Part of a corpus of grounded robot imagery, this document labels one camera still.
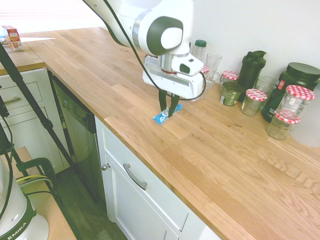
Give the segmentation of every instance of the window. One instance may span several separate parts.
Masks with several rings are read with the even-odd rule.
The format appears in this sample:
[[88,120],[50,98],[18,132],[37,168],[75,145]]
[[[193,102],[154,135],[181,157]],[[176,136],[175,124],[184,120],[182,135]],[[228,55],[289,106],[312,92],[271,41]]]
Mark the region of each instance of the window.
[[0,26],[19,33],[104,26],[82,0],[0,0]]

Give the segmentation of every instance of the cabinet knob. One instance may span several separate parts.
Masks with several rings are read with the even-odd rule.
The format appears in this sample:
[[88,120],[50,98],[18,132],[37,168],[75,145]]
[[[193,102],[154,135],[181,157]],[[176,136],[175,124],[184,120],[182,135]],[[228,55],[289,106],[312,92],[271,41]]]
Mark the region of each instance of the cabinet knob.
[[103,166],[101,167],[102,171],[105,171],[105,170],[107,170],[108,168],[111,168],[110,165],[109,165],[109,163],[107,163],[106,165],[103,165]]

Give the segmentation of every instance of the dishwasher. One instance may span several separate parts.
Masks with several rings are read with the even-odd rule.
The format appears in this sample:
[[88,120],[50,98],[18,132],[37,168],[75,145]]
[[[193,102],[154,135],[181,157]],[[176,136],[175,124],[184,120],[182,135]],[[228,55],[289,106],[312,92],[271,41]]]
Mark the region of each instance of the dishwasher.
[[105,202],[95,115],[56,76],[49,76],[71,159],[84,175],[82,183],[93,200]]

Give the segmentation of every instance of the drawer handle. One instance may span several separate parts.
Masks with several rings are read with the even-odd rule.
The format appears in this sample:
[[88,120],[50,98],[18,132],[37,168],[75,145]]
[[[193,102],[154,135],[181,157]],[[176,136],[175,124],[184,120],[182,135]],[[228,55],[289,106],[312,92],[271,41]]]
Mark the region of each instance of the drawer handle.
[[143,190],[147,190],[147,183],[144,181],[140,181],[139,179],[136,178],[136,176],[131,172],[131,170],[129,169],[131,166],[130,164],[123,164],[124,170],[126,171],[126,173],[129,175],[129,177]]
[[13,99],[5,101],[4,104],[12,104],[12,103],[17,102],[19,100],[21,100],[21,98],[15,96]]

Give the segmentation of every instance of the mason jar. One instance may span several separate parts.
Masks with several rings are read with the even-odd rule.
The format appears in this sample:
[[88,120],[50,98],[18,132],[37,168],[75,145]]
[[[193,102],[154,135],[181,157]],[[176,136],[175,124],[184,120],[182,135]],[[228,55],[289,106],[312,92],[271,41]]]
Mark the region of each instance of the mason jar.
[[245,98],[241,106],[241,112],[249,117],[255,116],[267,98],[267,94],[261,90],[253,88],[248,89],[245,91]]
[[266,133],[278,140],[285,139],[296,124],[300,122],[300,117],[294,112],[283,109],[277,109],[274,112],[271,123],[266,130]]
[[285,89],[284,96],[278,106],[278,111],[289,110],[299,116],[315,97],[314,92],[308,88],[299,85],[289,85]]

